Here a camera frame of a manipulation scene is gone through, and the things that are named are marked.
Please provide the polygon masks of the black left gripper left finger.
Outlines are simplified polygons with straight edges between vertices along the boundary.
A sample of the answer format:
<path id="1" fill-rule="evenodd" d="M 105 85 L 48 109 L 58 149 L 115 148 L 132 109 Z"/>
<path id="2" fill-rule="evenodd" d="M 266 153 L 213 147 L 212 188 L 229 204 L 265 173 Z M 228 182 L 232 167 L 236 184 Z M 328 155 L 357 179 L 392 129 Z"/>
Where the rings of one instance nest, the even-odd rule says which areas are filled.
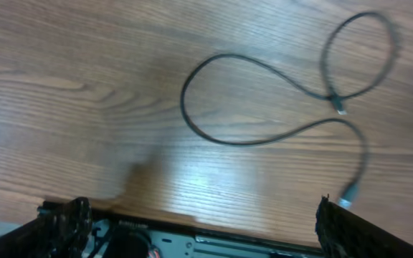
<path id="1" fill-rule="evenodd" d="M 91 230 L 90 203 L 79 197 L 0 236 L 0 258 L 81 257 Z"/>

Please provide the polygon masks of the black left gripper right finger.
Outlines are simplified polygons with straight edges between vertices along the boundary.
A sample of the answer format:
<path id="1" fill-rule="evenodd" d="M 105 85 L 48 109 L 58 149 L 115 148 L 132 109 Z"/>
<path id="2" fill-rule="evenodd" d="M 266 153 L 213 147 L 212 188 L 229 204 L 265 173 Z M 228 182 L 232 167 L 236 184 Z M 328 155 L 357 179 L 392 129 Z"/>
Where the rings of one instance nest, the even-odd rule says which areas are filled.
<path id="1" fill-rule="evenodd" d="M 413 245 L 331 202 L 324 196 L 315 232 L 324 257 L 413 258 Z"/>

